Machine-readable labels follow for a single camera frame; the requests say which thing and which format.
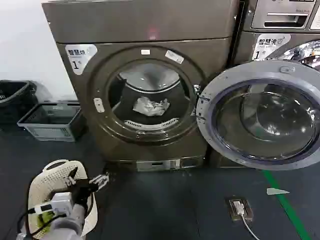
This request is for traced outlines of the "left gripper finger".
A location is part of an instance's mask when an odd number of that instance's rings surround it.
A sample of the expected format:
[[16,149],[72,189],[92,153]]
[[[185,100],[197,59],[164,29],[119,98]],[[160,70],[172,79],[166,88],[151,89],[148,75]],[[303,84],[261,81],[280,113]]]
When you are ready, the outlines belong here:
[[75,176],[77,174],[78,167],[75,167],[73,170],[71,170],[68,174],[68,176],[65,179],[65,183],[68,187],[71,187],[76,184]]
[[110,181],[110,175],[108,172],[99,174],[98,176],[89,180],[89,186],[92,192],[98,192],[104,188]]

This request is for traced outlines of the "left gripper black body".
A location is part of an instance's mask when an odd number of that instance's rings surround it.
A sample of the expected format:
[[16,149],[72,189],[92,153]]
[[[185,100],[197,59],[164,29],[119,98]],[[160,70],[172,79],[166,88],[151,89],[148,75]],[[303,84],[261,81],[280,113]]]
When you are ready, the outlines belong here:
[[88,198],[92,193],[98,190],[98,184],[90,182],[88,179],[78,179],[71,187],[72,200],[74,204],[81,205],[84,208],[88,207]]

